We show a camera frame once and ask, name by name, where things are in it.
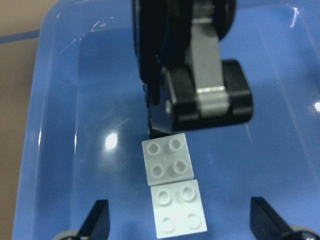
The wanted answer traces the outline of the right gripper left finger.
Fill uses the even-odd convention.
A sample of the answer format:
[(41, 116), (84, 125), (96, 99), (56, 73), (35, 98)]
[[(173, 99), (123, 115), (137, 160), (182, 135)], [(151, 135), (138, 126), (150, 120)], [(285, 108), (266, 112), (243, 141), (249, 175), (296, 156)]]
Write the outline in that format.
[(80, 229), (58, 233), (54, 240), (107, 240), (111, 229), (109, 202), (96, 200)]

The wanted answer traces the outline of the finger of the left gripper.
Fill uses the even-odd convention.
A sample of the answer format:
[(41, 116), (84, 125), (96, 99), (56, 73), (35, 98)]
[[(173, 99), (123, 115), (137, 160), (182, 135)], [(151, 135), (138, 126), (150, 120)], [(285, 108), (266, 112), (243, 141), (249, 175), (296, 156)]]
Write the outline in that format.
[(145, 95), (150, 138), (173, 134), (168, 71), (154, 60), (141, 62), (141, 80)]
[(213, 23), (194, 19), (182, 66), (165, 69), (165, 112), (172, 132), (248, 122), (253, 97), (238, 61), (221, 60)]

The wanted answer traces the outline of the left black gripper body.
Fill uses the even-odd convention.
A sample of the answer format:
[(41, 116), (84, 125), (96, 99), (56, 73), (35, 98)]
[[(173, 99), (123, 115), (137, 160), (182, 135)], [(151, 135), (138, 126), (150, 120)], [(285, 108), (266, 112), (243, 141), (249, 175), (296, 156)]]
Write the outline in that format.
[(208, 19), (222, 40), (236, 14), (234, 0), (133, 0), (134, 51), (140, 79), (153, 82), (161, 67), (185, 63), (195, 19)]

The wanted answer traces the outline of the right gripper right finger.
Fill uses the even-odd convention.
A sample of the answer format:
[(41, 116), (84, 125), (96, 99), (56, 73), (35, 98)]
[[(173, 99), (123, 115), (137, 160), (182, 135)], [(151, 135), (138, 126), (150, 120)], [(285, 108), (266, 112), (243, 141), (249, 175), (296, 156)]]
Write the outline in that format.
[(250, 230), (257, 240), (315, 240), (316, 232), (289, 225), (274, 208), (260, 196), (250, 199)]

